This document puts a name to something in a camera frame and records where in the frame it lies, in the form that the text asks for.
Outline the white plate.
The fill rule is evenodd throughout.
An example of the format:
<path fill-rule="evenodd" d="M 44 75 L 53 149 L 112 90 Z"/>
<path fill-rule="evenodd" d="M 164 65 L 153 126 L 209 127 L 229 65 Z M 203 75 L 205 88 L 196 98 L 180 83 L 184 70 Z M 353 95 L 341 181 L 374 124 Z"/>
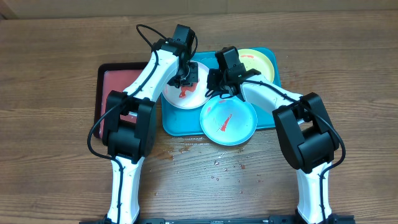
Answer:
<path fill-rule="evenodd" d="M 166 85 L 163 89 L 162 94 L 164 98 L 173 106 L 191 110 L 204 105 L 208 101 L 208 97 L 205 96 L 207 89 L 207 76 L 209 68 L 200 63 L 198 64 L 198 82 L 192 86 L 181 86 L 175 88 L 174 86 Z"/>

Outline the light blue plate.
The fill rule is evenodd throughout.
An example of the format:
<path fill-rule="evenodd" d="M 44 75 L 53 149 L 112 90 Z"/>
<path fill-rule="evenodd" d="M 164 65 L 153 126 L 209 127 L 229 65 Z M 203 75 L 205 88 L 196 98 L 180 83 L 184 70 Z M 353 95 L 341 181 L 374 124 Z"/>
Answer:
<path fill-rule="evenodd" d="M 213 142 L 236 146 L 249 140 L 257 127 L 254 107 L 237 97 L 208 100 L 200 113 L 200 126 Z"/>

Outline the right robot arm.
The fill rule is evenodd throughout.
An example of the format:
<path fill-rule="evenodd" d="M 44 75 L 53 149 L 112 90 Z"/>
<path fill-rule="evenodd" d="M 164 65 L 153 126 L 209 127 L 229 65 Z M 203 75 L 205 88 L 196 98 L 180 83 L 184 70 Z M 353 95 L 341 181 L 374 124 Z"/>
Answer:
<path fill-rule="evenodd" d="M 207 79 L 209 92 L 237 96 L 272 115 L 280 149 L 297 171 L 300 223 L 333 223 L 328 202 L 328 174 L 340 163 L 335 151 L 345 146 L 316 93 L 287 91 L 256 69 L 246 69 L 236 47 L 215 53 L 218 68 Z"/>

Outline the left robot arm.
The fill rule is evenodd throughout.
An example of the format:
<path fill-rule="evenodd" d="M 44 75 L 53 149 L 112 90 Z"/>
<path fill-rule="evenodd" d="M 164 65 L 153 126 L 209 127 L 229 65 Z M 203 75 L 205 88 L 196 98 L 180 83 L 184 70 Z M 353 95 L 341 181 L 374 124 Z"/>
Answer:
<path fill-rule="evenodd" d="M 162 36 L 149 46 L 148 64 L 124 91 L 109 93 L 105 113 L 97 121 L 108 148 L 105 158 L 113 168 L 105 223 L 137 223 L 141 170 L 155 141 L 156 101 L 167 85 L 180 88 L 198 82 L 197 65 L 191 61 L 197 37 L 190 27 L 177 25 L 171 38 Z"/>

